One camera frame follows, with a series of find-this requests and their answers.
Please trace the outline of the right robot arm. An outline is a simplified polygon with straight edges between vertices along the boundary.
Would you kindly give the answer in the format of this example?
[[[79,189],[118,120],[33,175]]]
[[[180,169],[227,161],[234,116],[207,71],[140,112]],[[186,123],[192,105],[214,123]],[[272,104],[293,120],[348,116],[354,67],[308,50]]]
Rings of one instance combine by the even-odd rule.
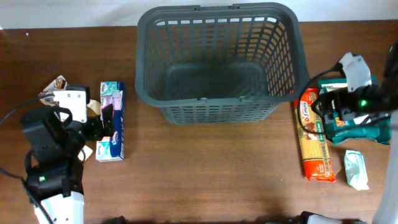
[[[326,137],[355,129],[375,129],[377,141],[390,146],[381,202],[373,223],[397,223],[397,44],[387,53],[384,79],[372,79],[361,55],[348,52],[329,69],[339,72],[346,85],[325,90],[312,103],[313,112],[327,125]]]

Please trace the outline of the blue tissue multipack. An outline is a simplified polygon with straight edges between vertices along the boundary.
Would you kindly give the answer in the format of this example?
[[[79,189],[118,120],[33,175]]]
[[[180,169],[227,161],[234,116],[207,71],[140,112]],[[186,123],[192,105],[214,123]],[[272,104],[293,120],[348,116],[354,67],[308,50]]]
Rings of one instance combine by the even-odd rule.
[[[102,110],[105,106],[113,104],[114,133],[112,136],[104,136],[102,140],[96,142],[95,157],[99,162],[122,161],[124,159],[125,102],[126,89],[123,82],[101,82],[100,108]]]

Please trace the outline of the small teal wipes packet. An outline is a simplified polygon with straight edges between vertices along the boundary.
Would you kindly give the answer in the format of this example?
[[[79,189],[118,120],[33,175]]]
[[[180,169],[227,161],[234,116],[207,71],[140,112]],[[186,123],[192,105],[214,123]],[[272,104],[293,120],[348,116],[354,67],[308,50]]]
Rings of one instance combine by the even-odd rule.
[[[356,190],[369,190],[363,155],[359,151],[347,150],[344,163],[348,184]]]

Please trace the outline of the green food bag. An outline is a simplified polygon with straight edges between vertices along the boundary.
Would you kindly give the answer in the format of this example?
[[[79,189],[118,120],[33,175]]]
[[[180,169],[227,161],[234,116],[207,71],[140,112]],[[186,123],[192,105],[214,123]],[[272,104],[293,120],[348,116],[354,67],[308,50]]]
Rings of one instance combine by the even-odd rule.
[[[329,80],[319,80],[318,90],[320,96],[322,93],[334,91],[340,88],[347,88],[348,84],[345,78],[336,78]],[[340,120],[338,113],[333,113],[333,120],[329,123],[326,118],[323,119],[323,129],[326,131],[327,140],[333,144],[340,144],[348,139],[367,139],[376,141],[379,144],[389,145],[391,139],[391,130],[388,129],[390,120],[384,120],[377,123],[375,126],[360,127],[340,132],[341,129],[356,126],[362,123],[368,115],[360,116],[351,120]]]

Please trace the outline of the orange spaghetti packet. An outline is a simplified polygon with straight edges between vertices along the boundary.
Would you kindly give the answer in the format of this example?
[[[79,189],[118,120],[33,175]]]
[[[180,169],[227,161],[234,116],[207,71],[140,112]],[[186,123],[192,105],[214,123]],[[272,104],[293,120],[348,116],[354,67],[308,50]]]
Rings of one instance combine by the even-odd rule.
[[[294,101],[298,141],[302,154],[303,169],[308,180],[335,182],[325,135],[313,134],[323,131],[321,117],[311,109],[318,98],[317,88],[308,88],[301,101]]]

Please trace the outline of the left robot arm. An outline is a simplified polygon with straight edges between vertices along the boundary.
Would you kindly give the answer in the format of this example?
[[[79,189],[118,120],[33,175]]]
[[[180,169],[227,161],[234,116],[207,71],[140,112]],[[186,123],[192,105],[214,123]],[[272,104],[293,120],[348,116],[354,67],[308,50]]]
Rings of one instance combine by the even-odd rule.
[[[84,161],[78,155],[87,141],[113,135],[112,109],[106,106],[104,119],[97,115],[86,122],[74,121],[72,112],[59,106],[40,106],[21,117],[31,145],[22,184],[39,223],[84,222]]]

